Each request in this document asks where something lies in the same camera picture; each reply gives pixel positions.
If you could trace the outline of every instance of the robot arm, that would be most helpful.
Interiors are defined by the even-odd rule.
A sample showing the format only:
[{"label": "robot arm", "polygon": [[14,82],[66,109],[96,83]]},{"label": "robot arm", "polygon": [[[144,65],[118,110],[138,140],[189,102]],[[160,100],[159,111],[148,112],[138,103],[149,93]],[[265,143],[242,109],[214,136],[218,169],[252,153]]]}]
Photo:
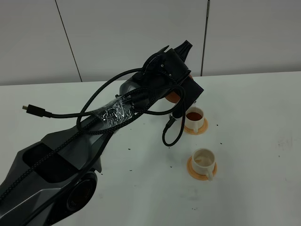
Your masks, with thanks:
[{"label": "robot arm", "polygon": [[[0,225],[49,226],[82,209],[96,189],[95,170],[102,170],[100,155],[114,131],[152,113],[148,108],[172,91],[184,97],[184,111],[203,92],[184,63],[191,46],[185,41],[167,52],[163,48],[121,85],[116,99],[82,122],[79,117],[73,128],[19,151],[0,185]],[[183,110],[171,114],[177,119]]]}]

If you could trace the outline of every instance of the white table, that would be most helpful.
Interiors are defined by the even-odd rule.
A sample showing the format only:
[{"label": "white table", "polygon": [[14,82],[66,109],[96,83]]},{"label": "white table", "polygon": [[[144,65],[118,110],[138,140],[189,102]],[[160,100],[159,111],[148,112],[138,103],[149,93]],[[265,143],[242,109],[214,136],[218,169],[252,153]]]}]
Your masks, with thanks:
[{"label": "white table", "polygon": [[[122,128],[102,155],[93,199],[57,226],[301,225],[301,73],[195,81],[205,90],[197,106],[205,111],[207,132],[184,133],[168,148],[161,141],[167,116],[143,115]],[[91,108],[113,99],[122,82],[113,83]],[[0,181],[19,150],[75,123],[31,116],[22,105],[78,112],[102,84],[0,87]],[[152,110],[172,106],[166,103],[160,100]],[[172,128],[169,141],[179,122]],[[187,159],[201,147],[216,155],[212,182],[195,180],[186,171]]]}]

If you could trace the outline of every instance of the white cup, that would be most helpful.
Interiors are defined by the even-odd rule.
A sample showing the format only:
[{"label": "white cup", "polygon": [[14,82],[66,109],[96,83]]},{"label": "white cup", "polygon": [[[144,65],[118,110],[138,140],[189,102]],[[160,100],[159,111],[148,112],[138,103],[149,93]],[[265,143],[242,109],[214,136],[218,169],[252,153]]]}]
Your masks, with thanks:
[{"label": "white cup", "polygon": [[215,156],[212,151],[205,148],[196,150],[192,155],[191,165],[196,173],[206,175],[209,181],[213,180]]},{"label": "white cup", "polygon": [[[189,114],[191,112],[200,114],[202,116],[202,118],[198,121],[190,120],[189,118],[187,118],[187,114]],[[203,124],[204,124],[204,112],[198,107],[190,107],[186,111],[185,126],[189,129],[193,129],[193,131],[195,133],[197,133],[198,129],[201,128],[203,126]]]}]

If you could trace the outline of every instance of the cup handle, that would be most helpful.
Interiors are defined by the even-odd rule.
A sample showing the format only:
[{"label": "cup handle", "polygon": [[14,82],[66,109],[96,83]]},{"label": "cup handle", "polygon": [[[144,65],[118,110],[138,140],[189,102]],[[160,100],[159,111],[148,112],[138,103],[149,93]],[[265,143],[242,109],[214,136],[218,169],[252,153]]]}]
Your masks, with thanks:
[{"label": "cup handle", "polygon": [[207,170],[206,176],[207,176],[207,178],[208,178],[209,181],[213,180],[213,173],[212,173],[212,171],[210,169]]},{"label": "cup handle", "polygon": [[198,132],[198,124],[194,124],[193,132],[197,133]]}]

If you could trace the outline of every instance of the brown liquid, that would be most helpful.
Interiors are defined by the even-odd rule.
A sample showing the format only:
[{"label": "brown liquid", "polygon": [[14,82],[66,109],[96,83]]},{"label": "brown liquid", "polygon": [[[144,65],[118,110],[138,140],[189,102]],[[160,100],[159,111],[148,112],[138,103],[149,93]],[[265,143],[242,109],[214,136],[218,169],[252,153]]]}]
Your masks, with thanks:
[{"label": "brown liquid", "polygon": [[202,119],[202,116],[196,112],[190,112],[186,115],[186,117],[191,121],[198,121]]}]

